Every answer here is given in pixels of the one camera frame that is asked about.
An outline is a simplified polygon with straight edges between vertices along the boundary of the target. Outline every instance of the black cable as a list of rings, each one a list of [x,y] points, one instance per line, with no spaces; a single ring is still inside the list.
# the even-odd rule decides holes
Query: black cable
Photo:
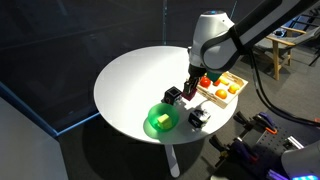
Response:
[[[318,123],[318,122],[297,117],[297,116],[295,116],[295,115],[293,115],[293,114],[291,114],[291,113],[289,113],[289,112],[287,112],[287,111],[285,111],[283,109],[280,109],[277,106],[273,105],[270,102],[270,100],[268,99],[267,95],[265,94],[265,92],[263,90],[261,79],[260,79],[260,75],[259,75],[259,71],[258,71],[257,64],[256,64],[256,60],[255,60],[255,57],[254,57],[254,54],[253,54],[252,50],[249,51],[249,57],[250,57],[251,70],[252,70],[252,73],[253,73],[253,80],[254,80],[254,85],[255,85],[255,88],[256,88],[257,95],[258,95],[259,99],[261,100],[261,102],[270,111],[272,111],[273,113],[275,113],[276,115],[278,115],[278,116],[280,116],[280,117],[282,117],[284,119],[287,119],[287,120],[290,120],[290,121],[293,121],[293,122],[296,122],[296,123],[320,127],[320,123]]]

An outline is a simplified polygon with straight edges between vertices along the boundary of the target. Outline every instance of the green transparent bowl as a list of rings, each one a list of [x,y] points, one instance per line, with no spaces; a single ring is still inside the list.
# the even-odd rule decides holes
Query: green transparent bowl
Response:
[[[172,127],[168,129],[162,129],[158,125],[158,118],[162,116],[163,114],[167,114],[171,120],[172,120]],[[179,113],[177,109],[167,103],[159,103],[155,106],[153,106],[149,112],[148,112],[148,121],[151,124],[151,126],[158,132],[167,132],[174,128],[178,121],[179,121]]]

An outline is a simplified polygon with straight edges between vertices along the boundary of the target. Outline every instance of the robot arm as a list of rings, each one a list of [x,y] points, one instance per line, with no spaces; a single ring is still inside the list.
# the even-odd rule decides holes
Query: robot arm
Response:
[[[234,24],[222,11],[202,14],[189,50],[190,78],[184,95],[194,93],[199,78],[207,73],[215,82],[238,58],[269,33],[299,15],[318,0],[265,0],[240,23]]]

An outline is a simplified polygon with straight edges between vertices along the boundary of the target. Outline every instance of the table top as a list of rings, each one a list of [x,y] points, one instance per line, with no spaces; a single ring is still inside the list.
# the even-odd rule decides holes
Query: table top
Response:
[[[183,90],[188,74],[186,48],[153,46],[128,52],[110,62],[99,74],[94,100],[102,117],[115,129],[134,139],[155,144],[182,144],[199,140],[221,128],[233,115],[238,97],[224,109],[196,93],[176,106],[180,118],[168,132],[157,132],[147,120],[150,108],[161,102],[165,91]],[[211,117],[195,131],[190,112],[206,109]]]

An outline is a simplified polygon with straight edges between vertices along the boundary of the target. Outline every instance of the table leg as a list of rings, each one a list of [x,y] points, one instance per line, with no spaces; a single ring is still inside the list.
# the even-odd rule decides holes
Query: table leg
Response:
[[[164,147],[166,149],[167,160],[169,163],[171,175],[172,177],[176,178],[180,175],[180,170],[179,170],[176,154],[174,153],[173,145],[171,144],[164,145]]]

